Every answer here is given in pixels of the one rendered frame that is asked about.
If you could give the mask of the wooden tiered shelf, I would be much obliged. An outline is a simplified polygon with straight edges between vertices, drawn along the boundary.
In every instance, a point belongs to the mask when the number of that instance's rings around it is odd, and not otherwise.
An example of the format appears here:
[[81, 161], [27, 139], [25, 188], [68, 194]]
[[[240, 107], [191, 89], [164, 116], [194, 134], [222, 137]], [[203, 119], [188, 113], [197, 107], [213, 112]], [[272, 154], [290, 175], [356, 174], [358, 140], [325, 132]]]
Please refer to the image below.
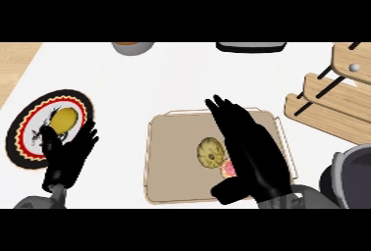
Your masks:
[[334, 43], [331, 64], [319, 75], [306, 74], [284, 114], [355, 144], [371, 143], [371, 42]]

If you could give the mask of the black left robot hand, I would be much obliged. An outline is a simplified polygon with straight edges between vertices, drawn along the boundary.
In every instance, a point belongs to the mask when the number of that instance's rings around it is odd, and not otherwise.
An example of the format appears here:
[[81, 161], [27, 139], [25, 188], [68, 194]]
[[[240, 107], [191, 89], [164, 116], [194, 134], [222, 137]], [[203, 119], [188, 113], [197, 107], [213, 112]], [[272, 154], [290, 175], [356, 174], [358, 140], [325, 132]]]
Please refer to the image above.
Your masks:
[[81, 173], [86, 159], [99, 141], [95, 129], [96, 123], [87, 120], [81, 126], [74, 139], [62, 143], [50, 126], [40, 129], [41, 152], [47, 161], [47, 168], [41, 189], [50, 192], [50, 186], [62, 184], [71, 188]]

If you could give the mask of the beige tray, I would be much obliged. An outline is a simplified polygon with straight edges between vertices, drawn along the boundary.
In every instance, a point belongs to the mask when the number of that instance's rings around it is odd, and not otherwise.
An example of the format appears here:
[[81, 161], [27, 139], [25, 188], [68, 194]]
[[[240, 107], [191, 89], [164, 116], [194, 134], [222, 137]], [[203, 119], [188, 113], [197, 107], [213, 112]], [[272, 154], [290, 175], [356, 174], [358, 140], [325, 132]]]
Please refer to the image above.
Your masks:
[[220, 168], [197, 160], [197, 146], [206, 137], [223, 142], [209, 110], [172, 111], [148, 125], [145, 197], [152, 204], [214, 201], [211, 187], [225, 180]]

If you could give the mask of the dark grey pot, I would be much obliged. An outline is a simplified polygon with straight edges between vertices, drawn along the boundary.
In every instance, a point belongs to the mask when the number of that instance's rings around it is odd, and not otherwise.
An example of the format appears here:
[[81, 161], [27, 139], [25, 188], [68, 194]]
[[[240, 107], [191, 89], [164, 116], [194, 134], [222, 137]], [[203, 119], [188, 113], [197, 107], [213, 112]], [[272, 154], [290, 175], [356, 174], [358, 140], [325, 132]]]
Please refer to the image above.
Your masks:
[[371, 209], [371, 143], [334, 153], [319, 188], [342, 209]]

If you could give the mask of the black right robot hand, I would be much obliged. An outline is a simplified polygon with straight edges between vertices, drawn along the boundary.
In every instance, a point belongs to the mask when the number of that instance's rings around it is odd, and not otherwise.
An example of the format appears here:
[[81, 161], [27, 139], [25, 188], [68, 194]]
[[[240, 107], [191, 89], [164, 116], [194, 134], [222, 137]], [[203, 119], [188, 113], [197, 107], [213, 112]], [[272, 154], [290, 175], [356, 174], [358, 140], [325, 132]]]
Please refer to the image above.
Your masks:
[[291, 193], [290, 172], [279, 148], [250, 112], [217, 95], [206, 100], [237, 175], [213, 188], [211, 196], [228, 205], [248, 196], [265, 202]]

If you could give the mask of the grey bowl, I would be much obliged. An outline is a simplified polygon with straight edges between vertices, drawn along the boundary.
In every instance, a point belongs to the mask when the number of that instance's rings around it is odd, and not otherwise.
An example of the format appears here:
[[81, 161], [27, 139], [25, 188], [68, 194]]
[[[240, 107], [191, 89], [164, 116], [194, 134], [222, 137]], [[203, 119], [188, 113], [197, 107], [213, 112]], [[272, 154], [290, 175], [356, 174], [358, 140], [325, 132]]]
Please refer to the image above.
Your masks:
[[111, 45], [118, 54], [138, 56], [152, 48], [154, 42], [114, 42]]

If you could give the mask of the yellow lemon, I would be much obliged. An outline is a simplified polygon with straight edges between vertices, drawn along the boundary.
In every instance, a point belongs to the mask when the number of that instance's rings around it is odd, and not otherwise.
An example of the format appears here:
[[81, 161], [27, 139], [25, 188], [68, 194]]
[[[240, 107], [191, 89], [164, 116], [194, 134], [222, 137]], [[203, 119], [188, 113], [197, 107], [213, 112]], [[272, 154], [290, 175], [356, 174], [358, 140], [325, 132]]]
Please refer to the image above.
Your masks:
[[58, 134], [62, 134], [74, 127], [77, 121], [78, 113], [75, 110], [73, 108], [64, 108], [55, 113], [49, 126]]

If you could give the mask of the black flat appliance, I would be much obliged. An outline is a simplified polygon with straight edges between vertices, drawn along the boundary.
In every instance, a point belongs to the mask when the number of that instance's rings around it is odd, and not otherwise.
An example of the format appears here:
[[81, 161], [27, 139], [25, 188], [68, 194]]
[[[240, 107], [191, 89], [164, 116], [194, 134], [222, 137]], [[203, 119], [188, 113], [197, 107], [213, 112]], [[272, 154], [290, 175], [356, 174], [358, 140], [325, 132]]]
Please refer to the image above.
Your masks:
[[234, 53], [274, 53], [281, 52], [285, 42], [217, 42], [216, 48]]

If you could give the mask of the pink frosted donut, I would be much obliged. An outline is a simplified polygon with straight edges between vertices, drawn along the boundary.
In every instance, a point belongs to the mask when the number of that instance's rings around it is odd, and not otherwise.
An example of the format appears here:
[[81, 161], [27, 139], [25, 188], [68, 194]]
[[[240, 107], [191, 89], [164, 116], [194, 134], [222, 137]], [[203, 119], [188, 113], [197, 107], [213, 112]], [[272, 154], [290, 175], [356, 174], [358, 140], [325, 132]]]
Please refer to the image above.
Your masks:
[[220, 173], [222, 173], [222, 176], [225, 178], [237, 176], [237, 172], [235, 172], [235, 168], [234, 168], [234, 165], [232, 165], [232, 161], [229, 159], [226, 159], [225, 162], [222, 163]]

